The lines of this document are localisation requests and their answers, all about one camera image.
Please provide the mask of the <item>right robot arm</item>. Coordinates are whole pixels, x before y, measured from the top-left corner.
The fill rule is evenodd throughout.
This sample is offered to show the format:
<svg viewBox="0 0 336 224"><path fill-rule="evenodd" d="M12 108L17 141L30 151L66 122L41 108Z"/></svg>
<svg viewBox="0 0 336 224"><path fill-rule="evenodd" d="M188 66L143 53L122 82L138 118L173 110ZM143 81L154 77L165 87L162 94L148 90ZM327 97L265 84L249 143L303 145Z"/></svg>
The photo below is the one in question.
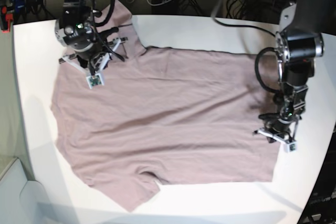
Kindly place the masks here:
<svg viewBox="0 0 336 224"><path fill-rule="evenodd" d="M95 19L101 17L102 12L96 9L96 0L64 0L62 16L55 23L55 36L66 48L74 52L64 55L59 63L73 63L74 59L78 64L74 67L94 76L102 71L113 56L122 62L125 57L118 54L111 48L107 38L119 31L112 27L104 31L98 31L112 17L115 7L115 0L110 0L108 12L103 21Z"/></svg>

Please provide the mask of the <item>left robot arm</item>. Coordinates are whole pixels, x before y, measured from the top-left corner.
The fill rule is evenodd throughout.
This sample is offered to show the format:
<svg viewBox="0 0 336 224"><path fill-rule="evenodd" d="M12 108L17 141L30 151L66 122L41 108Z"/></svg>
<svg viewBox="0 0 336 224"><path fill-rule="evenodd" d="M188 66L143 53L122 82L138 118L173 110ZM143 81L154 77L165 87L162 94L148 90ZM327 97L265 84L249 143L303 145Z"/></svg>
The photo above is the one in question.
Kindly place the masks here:
<svg viewBox="0 0 336 224"><path fill-rule="evenodd" d="M281 12L276 33L251 26L276 40L275 47L264 48L257 54L254 64L257 81L274 95L273 102L277 106L275 113L259 115L264 126L254 132L265 136L269 143L291 147L296 142L296 131L290 130L290 126L298 126L306 110L307 81L315 74L316 58L324 54L322 32L334 13L334 1L296 0ZM279 89L267 86L259 71L260 59L268 52L277 57Z"/></svg>

